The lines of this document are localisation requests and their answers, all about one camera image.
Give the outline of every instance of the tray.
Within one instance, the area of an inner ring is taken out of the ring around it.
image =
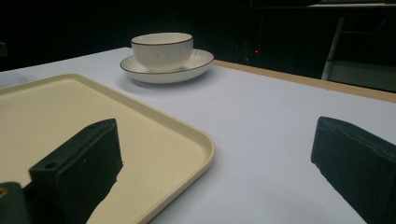
[[[75,133],[117,120],[124,163],[89,223],[147,223],[204,171],[210,136],[78,74],[0,90],[0,182],[23,187],[28,169]]]

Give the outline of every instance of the wooden table edge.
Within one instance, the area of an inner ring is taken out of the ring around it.
[[[286,81],[296,82],[308,86],[318,87],[329,91],[340,91],[348,94],[358,95],[362,97],[367,97],[371,99],[396,103],[396,93],[387,92],[387,91],[377,91],[372,89],[367,89],[363,87],[356,87],[347,84],[341,84],[321,79],[315,79],[312,77],[301,77],[292,74],[267,70],[258,67],[251,67],[247,65],[237,64],[237,63],[228,63],[224,61],[214,60],[213,62],[216,66],[232,68],[235,70],[249,72],[256,75],[261,75],[265,77],[273,77]]]

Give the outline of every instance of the cup on saucer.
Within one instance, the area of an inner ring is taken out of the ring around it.
[[[137,61],[151,73],[172,73],[191,57],[192,35],[183,33],[157,33],[140,35],[131,40]]]

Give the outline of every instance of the white table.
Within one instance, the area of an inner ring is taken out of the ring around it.
[[[210,134],[212,166],[151,223],[364,223],[310,161],[317,120],[342,119],[396,144],[396,104],[217,65],[189,81],[146,84],[120,69],[132,54],[114,49],[1,72],[0,88],[78,73]]]

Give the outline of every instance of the saucer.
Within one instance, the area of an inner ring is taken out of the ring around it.
[[[174,83],[198,77],[212,65],[214,60],[210,52],[193,49],[190,59],[180,68],[180,71],[170,73],[151,73],[140,64],[134,55],[122,60],[120,67],[131,78],[148,83]]]

